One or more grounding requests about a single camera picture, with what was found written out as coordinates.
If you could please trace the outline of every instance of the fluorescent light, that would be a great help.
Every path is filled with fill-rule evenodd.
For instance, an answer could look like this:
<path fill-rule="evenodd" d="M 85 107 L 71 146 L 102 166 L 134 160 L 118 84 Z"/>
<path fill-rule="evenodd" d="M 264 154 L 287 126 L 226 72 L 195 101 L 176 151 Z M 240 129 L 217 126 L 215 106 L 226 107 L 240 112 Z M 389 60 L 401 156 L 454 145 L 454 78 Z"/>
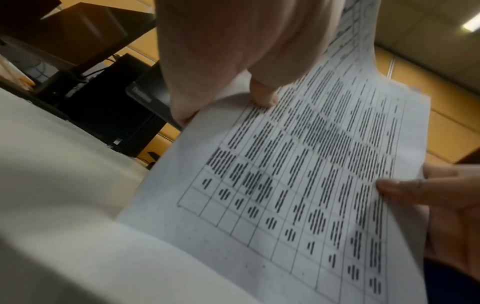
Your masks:
<path fill-rule="evenodd" d="M 478 13 L 475 17 L 467 21 L 462 28 L 469 32 L 475 32 L 480 28 L 480 13 Z"/>

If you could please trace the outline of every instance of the hand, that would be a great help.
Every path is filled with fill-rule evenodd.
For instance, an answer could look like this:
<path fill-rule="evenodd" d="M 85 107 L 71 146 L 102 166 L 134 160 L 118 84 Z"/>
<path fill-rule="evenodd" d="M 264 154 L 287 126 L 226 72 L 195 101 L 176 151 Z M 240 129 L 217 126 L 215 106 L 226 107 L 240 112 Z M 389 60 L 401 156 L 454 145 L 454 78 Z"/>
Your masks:
<path fill-rule="evenodd" d="M 425 180 L 379 179 L 394 202 L 430 207 L 425 256 L 480 281 L 480 165 L 423 165 Z"/>
<path fill-rule="evenodd" d="M 344 0 L 156 0 L 160 65 L 173 118 L 185 126 L 240 72 L 252 100 L 306 74 L 327 50 Z"/>

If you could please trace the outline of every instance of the paper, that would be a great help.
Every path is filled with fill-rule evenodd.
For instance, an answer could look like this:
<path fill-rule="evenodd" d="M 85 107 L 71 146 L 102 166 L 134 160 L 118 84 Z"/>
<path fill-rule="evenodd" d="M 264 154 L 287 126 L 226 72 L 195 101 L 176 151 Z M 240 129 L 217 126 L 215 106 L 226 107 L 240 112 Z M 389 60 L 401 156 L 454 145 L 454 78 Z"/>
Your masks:
<path fill-rule="evenodd" d="M 249 103 L 238 79 L 118 220 L 265 303 L 426 303 L 425 219 L 397 218 L 374 181 L 418 176 L 430 103 L 375 70 L 378 6 L 347 2 L 324 57 L 275 108 Z"/>

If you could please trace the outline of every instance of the white paper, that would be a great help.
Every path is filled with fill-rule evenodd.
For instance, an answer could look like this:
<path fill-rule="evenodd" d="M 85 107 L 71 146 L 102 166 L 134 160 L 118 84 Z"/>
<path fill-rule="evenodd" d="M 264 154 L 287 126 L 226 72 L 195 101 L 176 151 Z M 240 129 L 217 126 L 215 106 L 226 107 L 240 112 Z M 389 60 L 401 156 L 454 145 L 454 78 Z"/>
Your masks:
<path fill-rule="evenodd" d="M 430 102 L 376 71 L 378 6 L 347 2 L 324 57 L 275 108 L 249 103 L 241 75 L 118 220 L 265 303 L 426 303 L 425 217 L 374 181 L 418 177 Z"/>

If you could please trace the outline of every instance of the ceiling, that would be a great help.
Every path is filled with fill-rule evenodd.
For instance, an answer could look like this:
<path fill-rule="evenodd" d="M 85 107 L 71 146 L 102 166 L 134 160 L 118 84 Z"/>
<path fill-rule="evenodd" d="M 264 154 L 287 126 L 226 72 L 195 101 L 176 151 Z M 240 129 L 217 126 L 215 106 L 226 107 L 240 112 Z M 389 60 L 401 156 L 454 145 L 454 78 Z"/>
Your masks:
<path fill-rule="evenodd" d="M 375 41 L 480 92 L 480 30 L 461 30 L 479 12 L 479 0 L 382 0 Z"/>

